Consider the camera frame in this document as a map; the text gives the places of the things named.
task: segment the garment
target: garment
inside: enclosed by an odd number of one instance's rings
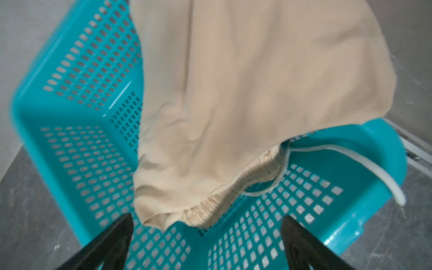
[[[184,220],[288,138],[390,109],[396,76],[364,0],[132,0],[131,14],[144,225]]]

